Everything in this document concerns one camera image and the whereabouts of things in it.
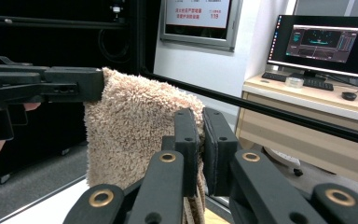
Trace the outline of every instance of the sign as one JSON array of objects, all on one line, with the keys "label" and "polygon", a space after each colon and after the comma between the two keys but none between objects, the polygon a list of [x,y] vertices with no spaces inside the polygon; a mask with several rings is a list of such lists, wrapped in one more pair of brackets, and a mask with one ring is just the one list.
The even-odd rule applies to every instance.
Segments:
[{"label": "sign", "polygon": [[166,24],[226,29],[228,0],[168,0]]}]

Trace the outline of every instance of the white desk surface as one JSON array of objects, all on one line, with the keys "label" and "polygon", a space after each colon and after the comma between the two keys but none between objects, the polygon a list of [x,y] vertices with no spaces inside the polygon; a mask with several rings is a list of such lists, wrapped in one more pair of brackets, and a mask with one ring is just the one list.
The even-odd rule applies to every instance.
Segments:
[{"label": "white desk surface", "polygon": [[52,195],[43,202],[29,204],[12,215],[4,217],[0,223],[5,224],[55,224],[63,223],[66,215],[80,198],[89,189],[86,179],[74,184],[73,186]]},{"label": "white desk surface", "polygon": [[356,92],[358,88],[338,82],[331,83],[334,85],[334,91],[309,87],[296,89],[285,86],[284,82],[256,76],[246,80],[242,90],[293,105],[358,120],[358,96],[354,101],[347,101],[341,97],[342,92]]}]

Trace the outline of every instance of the black wall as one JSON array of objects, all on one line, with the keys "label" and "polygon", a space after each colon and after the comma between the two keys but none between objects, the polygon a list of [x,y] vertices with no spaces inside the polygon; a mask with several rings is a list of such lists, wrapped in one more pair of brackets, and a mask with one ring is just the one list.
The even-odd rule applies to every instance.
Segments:
[{"label": "black wall", "polygon": [[[0,1],[0,16],[73,21],[112,22],[112,1],[96,0],[16,0]],[[130,22],[130,0],[121,14]],[[146,67],[153,71],[159,15],[159,1],[146,6]],[[106,49],[115,55],[126,43],[131,45],[131,29],[106,31]],[[0,26],[0,56],[18,63],[43,66],[109,66],[131,72],[131,57],[125,54],[113,61],[100,51],[98,29],[68,29]],[[0,153],[0,176],[49,156],[86,139],[84,108],[81,103],[43,103],[28,112],[29,124],[14,128],[15,138]]]}]

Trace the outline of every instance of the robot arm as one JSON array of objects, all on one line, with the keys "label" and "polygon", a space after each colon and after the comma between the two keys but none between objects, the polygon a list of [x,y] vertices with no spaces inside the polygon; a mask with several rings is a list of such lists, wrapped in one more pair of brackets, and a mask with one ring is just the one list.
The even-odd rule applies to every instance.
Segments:
[{"label": "robot arm", "polygon": [[0,140],[14,137],[12,124],[26,124],[23,103],[94,102],[103,87],[97,68],[0,64]]},{"label": "robot arm", "polygon": [[[162,139],[143,179],[126,189],[101,184],[86,190],[63,223],[182,223],[183,197],[197,197],[199,145],[191,115],[189,109],[175,113],[174,136]],[[242,149],[222,113],[204,108],[203,119],[208,193],[229,198],[235,223],[358,223],[356,192],[332,183],[302,192],[266,155]]]}]

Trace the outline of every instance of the keyboard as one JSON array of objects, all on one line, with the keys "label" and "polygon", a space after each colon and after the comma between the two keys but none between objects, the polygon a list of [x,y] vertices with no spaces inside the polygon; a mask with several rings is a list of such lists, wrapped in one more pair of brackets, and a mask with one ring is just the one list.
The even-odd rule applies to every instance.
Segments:
[{"label": "keyboard", "polygon": [[[265,78],[265,79],[285,82],[286,78],[288,76],[273,74],[273,73],[264,73],[263,76],[261,76],[261,77]],[[313,80],[313,79],[304,79],[303,85],[306,87],[311,87],[311,88],[320,89],[320,90],[324,90],[324,91],[333,91],[334,90],[333,84],[325,83],[325,82],[317,81],[317,80]]]}]

